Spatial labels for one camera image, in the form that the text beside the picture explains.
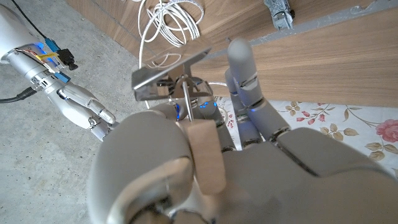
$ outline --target white cable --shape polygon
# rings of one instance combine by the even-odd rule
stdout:
[[[148,16],[150,17],[150,20],[146,25],[144,32],[141,33],[140,18],[141,18],[141,11],[145,5],[145,2],[146,0],[141,1],[141,5],[138,12],[138,32],[141,36],[141,44],[139,48],[139,68],[142,67],[142,54],[145,42],[152,42],[160,33],[172,45],[180,47],[187,43],[187,37],[185,36],[184,32],[185,30],[189,31],[192,40],[200,36],[199,28],[197,25],[202,21],[205,15],[203,7],[194,0],[171,0],[168,3],[159,0],[159,3],[156,4],[155,7],[153,8],[153,12],[147,9],[147,13]],[[182,2],[193,4],[199,8],[199,10],[201,11],[201,16],[199,20],[195,22],[192,16],[178,5],[178,3]],[[165,15],[169,15],[174,20],[174,22],[177,24],[178,27],[176,28],[168,26],[164,21]],[[182,21],[185,27],[181,26],[181,23],[178,20]],[[149,27],[152,24],[156,26],[156,32],[150,39],[146,39]],[[179,39],[176,35],[174,35],[172,31],[180,31],[183,35],[183,40]]]

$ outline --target gray robotic hand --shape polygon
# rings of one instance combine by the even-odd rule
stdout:
[[[131,115],[102,143],[88,181],[93,223],[396,223],[397,180],[318,131],[290,130],[262,95],[243,39],[230,44],[226,71],[243,147],[234,150],[210,87],[190,73],[209,50],[199,38],[171,52],[181,57],[169,66],[161,56],[148,64],[159,61],[162,68],[133,73],[138,100],[173,102]],[[183,128],[196,120],[215,125]],[[209,142],[218,154],[208,150]],[[221,156],[213,160],[198,148]],[[201,165],[209,169],[198,170]],[[224,185],[212,179],[220,174]],[[217,191],[205,191],[203,178]]]
[[[101,141],[116,119],[88,90],[73,84],[60,71],[57,54],[46,54],[40,41],[17,14],[0,5],[0,62],[11,64],[76,125],[91,130]]]

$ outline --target robot finger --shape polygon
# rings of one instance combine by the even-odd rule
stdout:
[[[228,62],[236,92],[250,120],[266,141],[273,141],[279,134],[289,130],[287,122],[262,95],[249,42],[244,39],[233,40],[228,47]]]
[[[231,74],[231,70],[225,71],[225,80],[228,86],[231,101],[234,107],[236,124],[238,126],[239,137],[241,139],[242,149],[248,149],[253,144],[262,142],[262,138],[255,125],[251,122],[246,108],[243,106],[239,99],[238,92],[236,91],[235,83]]]
[[[193,104],[192,111],[194,118],[212,119],[215,121],[223,152],[236,150],[214,96],[199,97],[197,102]]]

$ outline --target flower pattern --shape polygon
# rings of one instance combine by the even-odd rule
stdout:
[[[230,102],[230,99],[223,98],[223,101]],[[296,101],[270,101],[270,104],[292,129],[300,127],[316,129],[330,138],[350,145],[398,177],[398,108]],[[219,105],[228,113],[226,119],[228,124],[229,115],[233,114],[233,106],[231,103]],[[229,125],[228,129],[230,132],[236,130],[234,142],[240,145],[240,142],[237,143],[239,140],[237,127],[234,122],[230,123],[232,127]]]
[[[376,127],[376,134],[388,142],[398,141],[398,120],[388,119]]]

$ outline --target metal tool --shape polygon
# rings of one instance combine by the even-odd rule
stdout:
[[[272,22],[278,30],[293,28],[294,11],[290,9],[287,0],[264,0],[271,12]]]

